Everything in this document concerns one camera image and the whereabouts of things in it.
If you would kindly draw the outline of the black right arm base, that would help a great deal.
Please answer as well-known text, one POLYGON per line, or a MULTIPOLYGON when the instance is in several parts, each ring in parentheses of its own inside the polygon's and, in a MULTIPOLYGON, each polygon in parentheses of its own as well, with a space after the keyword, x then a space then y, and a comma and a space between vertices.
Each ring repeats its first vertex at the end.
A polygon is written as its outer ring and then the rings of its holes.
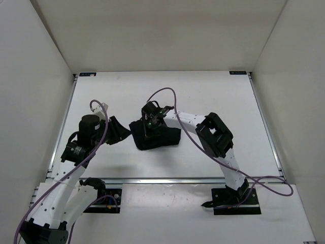
POLYGON ((213 188, 211 193, 212 200, 202 203, 201 206, 212 208, 215 216, 262 214, 255 188, 249 188, 240 200, 226 188, 213 188))

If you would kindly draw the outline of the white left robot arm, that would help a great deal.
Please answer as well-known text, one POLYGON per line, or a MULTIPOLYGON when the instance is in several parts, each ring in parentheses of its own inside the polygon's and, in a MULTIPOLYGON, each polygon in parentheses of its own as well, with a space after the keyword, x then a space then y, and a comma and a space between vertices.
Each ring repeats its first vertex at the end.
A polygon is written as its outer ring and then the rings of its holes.
POLYGON ((104 181, 81 180, 102 144, 113 145, 131 134, 112 116, 85 115, 66 143, 52 186, 36 200, 19 227, 25 243, 67 243, 75 221, 95 202, 108 198, 104 181))

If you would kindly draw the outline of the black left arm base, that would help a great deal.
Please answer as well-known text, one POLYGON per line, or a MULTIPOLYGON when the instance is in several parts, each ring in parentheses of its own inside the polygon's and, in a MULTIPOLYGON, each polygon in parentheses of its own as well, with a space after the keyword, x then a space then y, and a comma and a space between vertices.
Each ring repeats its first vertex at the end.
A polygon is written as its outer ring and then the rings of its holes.
POLYGON ((79 180, 80 186, 91 186, 97 190, 97 200, 84 210, 92 214, 119 214, 122 198, 122 188, 107 188, 103 180, 89 177, 79 180))

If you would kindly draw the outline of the black pleated skirt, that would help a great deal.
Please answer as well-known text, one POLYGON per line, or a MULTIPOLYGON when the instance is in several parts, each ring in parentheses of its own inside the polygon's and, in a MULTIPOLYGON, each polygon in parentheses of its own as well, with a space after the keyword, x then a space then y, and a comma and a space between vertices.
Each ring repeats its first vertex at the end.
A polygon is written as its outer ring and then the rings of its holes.
POLYGON ((150 129, 140 119, 129 124, 135 145, 139 150, 150 150, 163 146, 178 145, 181 140, 181 129, 158 127, 150 129))

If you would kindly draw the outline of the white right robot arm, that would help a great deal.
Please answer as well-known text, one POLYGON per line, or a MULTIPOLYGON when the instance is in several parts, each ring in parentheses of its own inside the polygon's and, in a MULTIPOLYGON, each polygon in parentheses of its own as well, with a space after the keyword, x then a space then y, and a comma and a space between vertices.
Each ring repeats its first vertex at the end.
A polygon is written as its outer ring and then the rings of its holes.
POLYGON ((162 146, 164 139, 171 139, 173 133, 179 136, 180 130, 197 135, 204 152, 220 162, 228 199, 236 204, 245 199, 248 182, 239 172, 233 134, 216 113, 194 115, 176 111, 172 106, 162 108, 156 101, 150 101, 141 109, 141 115, 145 142, 162 146))

